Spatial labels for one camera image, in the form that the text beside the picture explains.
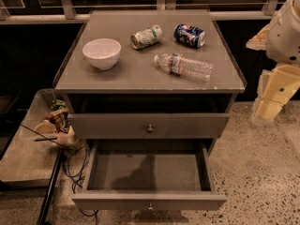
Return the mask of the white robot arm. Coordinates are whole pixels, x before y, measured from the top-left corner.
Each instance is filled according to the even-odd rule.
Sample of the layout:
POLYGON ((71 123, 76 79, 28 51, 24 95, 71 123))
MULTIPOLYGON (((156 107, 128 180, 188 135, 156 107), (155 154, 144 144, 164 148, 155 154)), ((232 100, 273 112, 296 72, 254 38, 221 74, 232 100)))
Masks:
POLYGON ((300 0, 286 0, 246 47, 265 51, 277 63, 271 71, 262 71, 252 107, 252 122, 268 124, 300 88, 300 0))

